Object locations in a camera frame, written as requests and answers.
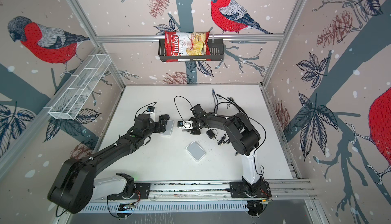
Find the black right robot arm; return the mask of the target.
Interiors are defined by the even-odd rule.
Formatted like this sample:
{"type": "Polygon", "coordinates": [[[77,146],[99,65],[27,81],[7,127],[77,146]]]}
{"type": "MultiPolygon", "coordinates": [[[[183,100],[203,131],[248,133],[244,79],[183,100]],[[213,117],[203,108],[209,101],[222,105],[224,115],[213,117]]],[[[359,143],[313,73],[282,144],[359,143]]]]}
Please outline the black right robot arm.
{"type": "Polygon", "coordinates": [[[240,155],[243,174],[242,179],[247,184],[255,184],[260,175],[257,174],[254,152],[259,147],[261,136],[249,119],[241,113],[233,116],[207,113],[200,104],[190,109],[191,129],[222,130],[229,139],[234,150],[240,155]]]}

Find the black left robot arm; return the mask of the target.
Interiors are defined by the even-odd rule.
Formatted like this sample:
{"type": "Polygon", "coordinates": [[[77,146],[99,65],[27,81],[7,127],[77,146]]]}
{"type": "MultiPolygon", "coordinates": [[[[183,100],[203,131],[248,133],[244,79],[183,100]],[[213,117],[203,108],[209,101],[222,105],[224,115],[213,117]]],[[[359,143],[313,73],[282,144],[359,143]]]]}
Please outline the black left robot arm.
{"type": "Polygon", "coordinates": [[[153,133],[165,132],[169,115],[160,115],[155,122],[149,114],[135,117],[134,125],[126,134],[108,147],[92,156],[66,160],[47,198],[52,203],[73,214],[83,210],[92,200],[105,196],[121,196],[130,199],[140,193],[134,184],[134,178],[125,173],[104,179],[96,177],[119,159],[134,153],[141,146],[148,144],[153,133]]]}

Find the black power adapter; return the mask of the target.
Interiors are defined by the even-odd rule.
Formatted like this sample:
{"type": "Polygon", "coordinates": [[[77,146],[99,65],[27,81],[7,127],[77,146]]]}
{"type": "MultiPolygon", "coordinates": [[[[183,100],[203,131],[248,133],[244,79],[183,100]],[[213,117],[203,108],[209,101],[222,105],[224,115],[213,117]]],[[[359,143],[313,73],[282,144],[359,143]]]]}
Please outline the black power adapter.
{"type": "Polygon", "coordinates": [[[214,133],[213,129],[209,129],[206,134],[210,139],[214,139],[216,137],[216,134],[214,133]]]}

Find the red cassava chips bag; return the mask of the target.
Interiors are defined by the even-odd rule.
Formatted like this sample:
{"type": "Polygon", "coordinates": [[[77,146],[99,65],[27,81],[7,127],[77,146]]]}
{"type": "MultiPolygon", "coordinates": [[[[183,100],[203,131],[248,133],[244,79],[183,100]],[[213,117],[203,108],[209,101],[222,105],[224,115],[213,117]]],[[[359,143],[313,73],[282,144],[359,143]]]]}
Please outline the red cassava chips bag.
{"type": "Polygon", "coordinates": [[[165,32],[165,56],[172,57],[167,63],[189,61],[184,56],[210,55],[208,46],[210,32],[165,32]]]}

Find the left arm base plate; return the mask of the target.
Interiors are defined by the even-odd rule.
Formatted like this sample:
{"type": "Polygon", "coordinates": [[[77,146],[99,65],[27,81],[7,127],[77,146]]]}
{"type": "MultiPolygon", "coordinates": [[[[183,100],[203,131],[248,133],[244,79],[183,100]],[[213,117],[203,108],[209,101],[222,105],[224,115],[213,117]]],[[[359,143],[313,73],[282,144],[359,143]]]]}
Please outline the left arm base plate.
{"type": "Polygon", "coordinates": [[[108,200],[114,201],[137,201],[147,200],[150,193],[150,183],[135,182],[132,185],[126,186],[121,193],[111,194],[108,200]]]}

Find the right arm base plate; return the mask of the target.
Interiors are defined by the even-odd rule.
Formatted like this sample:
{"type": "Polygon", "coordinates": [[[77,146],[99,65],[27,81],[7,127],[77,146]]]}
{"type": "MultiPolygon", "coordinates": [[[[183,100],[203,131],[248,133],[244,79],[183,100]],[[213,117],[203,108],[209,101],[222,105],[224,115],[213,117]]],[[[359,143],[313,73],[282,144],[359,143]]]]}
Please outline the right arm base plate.
{"type": "Polygon", "coordinates": [[[270,199],[272,197],[269,183],[266,181],[248,184],[244,182],[230,182],[226,189],[233,199],[259,198],[270,199]]]}

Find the white mesh wall shelf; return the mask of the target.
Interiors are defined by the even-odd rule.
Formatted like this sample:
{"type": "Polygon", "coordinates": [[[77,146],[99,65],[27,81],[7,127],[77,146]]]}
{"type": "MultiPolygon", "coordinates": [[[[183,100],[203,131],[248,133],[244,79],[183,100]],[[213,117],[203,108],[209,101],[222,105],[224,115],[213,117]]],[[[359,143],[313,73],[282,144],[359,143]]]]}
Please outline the white mesh wall shelf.
{"type": "Polygon", "coordinates": [[[89,55],[68,79],[70,82],[46,113],[54,119],[74,120],[111,65],[107,54],[89,55]]]}

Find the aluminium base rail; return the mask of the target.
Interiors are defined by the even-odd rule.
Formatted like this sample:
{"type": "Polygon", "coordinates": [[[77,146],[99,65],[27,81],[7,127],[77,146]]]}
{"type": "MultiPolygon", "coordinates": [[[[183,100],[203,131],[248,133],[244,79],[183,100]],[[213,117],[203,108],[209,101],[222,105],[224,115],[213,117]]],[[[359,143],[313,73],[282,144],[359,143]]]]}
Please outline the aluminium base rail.
{"type": "MultiPolygon", "coordinates": [[[[229,181],[155,181],[139,182],[150,183],[149,201],[178,201],[178,200],[223,200],[233,199],[226,189],[229,187],[229,181]]],[[[284,200],[315,199],[317,195],[308,180],[271,180],[268,182],[272,197],[270,199],[244,198],[243,200],[284,200]]]]}

